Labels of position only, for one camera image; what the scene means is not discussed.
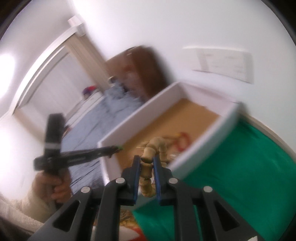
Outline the cream knit sleeve forearm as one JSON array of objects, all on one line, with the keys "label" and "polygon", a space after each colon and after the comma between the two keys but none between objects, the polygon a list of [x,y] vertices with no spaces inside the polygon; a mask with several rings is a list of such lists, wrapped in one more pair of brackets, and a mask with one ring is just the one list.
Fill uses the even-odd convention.
[{"label": "cream knit sleeve forearm", "polygon": [[22,240],[33,234],[56,209],[41,200],[32,185],[23,199],[7,199],[1,195],[1,235],[8,240]]}]

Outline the person's left hand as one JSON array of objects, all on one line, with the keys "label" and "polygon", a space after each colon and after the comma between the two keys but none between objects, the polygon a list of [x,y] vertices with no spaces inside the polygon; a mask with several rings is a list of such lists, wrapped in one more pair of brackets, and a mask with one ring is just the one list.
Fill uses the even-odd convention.
[{"label": "person's left hand", "polygon": [[65,203],[72,196],[70,184],[71,176],[68,169],[63,169],[58,176],[41,171],[34,178],[32,190],[37,197],[47,203],[50,201]]}]

